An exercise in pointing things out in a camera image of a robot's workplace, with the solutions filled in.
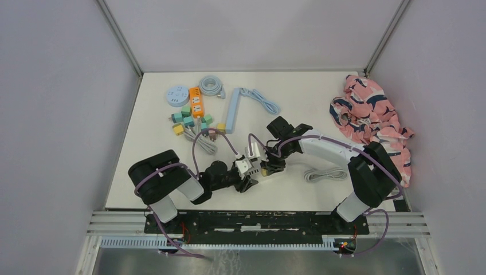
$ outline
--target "light purple wall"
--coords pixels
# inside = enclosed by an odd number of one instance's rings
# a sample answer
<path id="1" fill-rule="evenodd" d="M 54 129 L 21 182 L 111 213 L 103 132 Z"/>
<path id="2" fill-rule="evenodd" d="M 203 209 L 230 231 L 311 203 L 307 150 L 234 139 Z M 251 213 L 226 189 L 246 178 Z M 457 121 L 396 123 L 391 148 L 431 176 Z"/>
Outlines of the light purple wall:
<path id="1" fill-rule="evenodd" d="M 400 0 L 106 0 L 145 72 L 364 68 Z"/>
<path id="2" fill-rule="evenodd" d="M 412 205 L 444 274 L 486 270 L 485 14 L 483 0 L 413 1 L 371 75 L 417 133 Z"/>
<path id="3" fill-rule="evenodd" d="M 0 273 L 74 272 L 136 81 L 95 1 L 0 1 Z"/>

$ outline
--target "white tabletop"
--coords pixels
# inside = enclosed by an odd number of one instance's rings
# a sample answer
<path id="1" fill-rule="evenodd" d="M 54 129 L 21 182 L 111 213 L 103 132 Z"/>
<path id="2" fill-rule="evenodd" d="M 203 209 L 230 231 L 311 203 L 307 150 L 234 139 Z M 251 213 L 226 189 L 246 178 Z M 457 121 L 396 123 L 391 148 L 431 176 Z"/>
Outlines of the white tabletop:
<path id="1" fill-rule="evenodd" d="M 203 97 L 205 112 L 214 117 L 215 126 L 225 122 L 233 89 L 244 87 L 258 89 L 267 99 L 281 107 L 280 115 L 290 124 L 306 123 L 325 135 L 346 139 L 334 125 L 329 114 L 329 104 L 336 96 L 343 94 L 344 78 L 356 72 L 217 72 L 217 73 L 146 73 L 136 99 L 121 149 L 113 183 L 109 191 L 106 208 L 145 208 L 142 200 L 134 195 L 134 185 L 128 177 L 128 169 L 136 162 L 173 149 L 193 171 L 191 143 L 172 131 L 169 117 L 181 108 L 171 107 L 166 101 L 166 92 L 176 85 L 197 86 L 206 75 L 214 74 L 223 82 L 226 99 Z M 257 101 L 240 98 L 236 127 L 228 138 L 236 150 L 243 152 L 248 145 L 248 133 L 254 133 L 263 142 L 273 139 L 266 126 L 276 116 L 270 115 Z M 216 156 L 209 156 L 196 147 L 199 169 L 204 171 L 215 160 L 224 161 L 229 167 L 234 155 L 221 137 L 215 141 Z M 266 177 L 247 192 L 238 193 L 234 187 L 213 192 L 213 197 L 200 205 L 193 205 L 184 195 L 175 190 L 170 194 L 178 209 L 201 210 L 268 210 L 268 211 L 332 211 L 338 203 L 352 192 L 348 178 L 342 182 L 322 180 L 307 183 L 303 179 L 306 167 L 312 163 L 319 168 L 334 165 L 312 156 L 298 153 L 287 160 L 285 172 Z M 394 211 L 391 201 L 382 207 Z"/>

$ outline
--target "white cable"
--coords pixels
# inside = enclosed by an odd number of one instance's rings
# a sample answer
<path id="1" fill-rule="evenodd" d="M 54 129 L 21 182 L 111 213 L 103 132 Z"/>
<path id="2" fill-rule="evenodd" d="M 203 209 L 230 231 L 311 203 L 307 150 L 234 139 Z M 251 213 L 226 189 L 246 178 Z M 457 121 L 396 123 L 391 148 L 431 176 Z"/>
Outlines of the white cable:
<path id="1" fill-rule="evenodd" d="M 196 135 L 201 131 L 201 122 L 198 119 L 193 129 L 185 128 L 184 136 L 190 142 L 193 142 Z M 196 142 L 208 155 L 215 155 L 218 152 L 218 147 L 214 142 L 211 142 L 207 137 L 200 136 Z"/>
<path id="2" fill-rule="evenodd" d="M 348 177 L 348 173 L 346 173 L 344 169 L 339 167 L 319 170 L 303 162 L 290 163 L 290 164 L 302 164 L 310 168 L 309 170 L 304 172 L 304 179 L 306 182 L 318 182 L 322 179 L 330 179 L 330 180 L 335 180 L 340 182 L 342 180 L 345 180 Z"/>

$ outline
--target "metal floor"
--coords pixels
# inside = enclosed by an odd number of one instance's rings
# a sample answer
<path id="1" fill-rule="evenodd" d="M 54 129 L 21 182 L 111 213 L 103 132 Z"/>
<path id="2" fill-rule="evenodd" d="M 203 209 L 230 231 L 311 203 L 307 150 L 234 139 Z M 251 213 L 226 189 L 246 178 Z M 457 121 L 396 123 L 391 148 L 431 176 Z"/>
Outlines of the metal floor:
<path id="1" fill-rule="evenodd" d="M 358 251 L 375 242 L 358 239 Z M 385 239 L 370 254 L 341 259 L 327 251 L 193 251 L 207 259 L 166 257 L 148 249 L 100 249 L 93 274 L 425 274 L 414 239 Z"/>

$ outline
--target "pink fabric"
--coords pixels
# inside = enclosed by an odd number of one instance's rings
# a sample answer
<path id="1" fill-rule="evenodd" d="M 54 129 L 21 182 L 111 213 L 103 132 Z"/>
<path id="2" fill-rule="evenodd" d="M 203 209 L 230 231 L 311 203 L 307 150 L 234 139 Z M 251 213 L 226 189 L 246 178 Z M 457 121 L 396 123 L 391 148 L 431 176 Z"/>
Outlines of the pink fabric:
<path id="1" fill-rule="evenodd" d="M 414 132 L 400 127 L 395 108 L 376 82 L 347 76 L 344 96 L 333 99 L 330 113 L 336 126 L 354 142 L 381 143 L 402 175 L 401 184 L 410 185 L 410 151 L 405 145 Z"/>

